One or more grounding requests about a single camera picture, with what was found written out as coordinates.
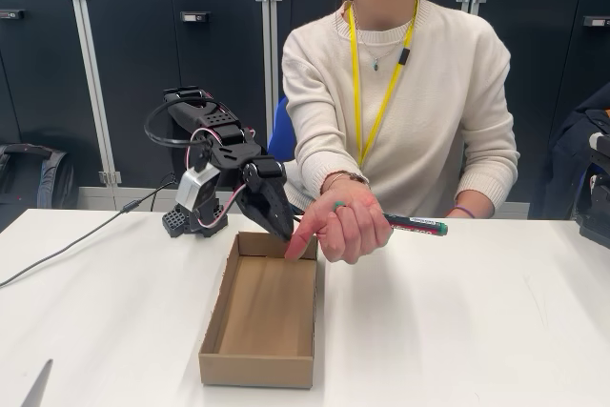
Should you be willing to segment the person's right hand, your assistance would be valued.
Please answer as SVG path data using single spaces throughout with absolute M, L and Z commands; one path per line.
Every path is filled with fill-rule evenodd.
M 339 180 L 305 211 L 285 257 L 301 258 L 312 237 L 330 262 L 355 264 L 385 246 L 393 229 L 371 190 L 364 184 Z

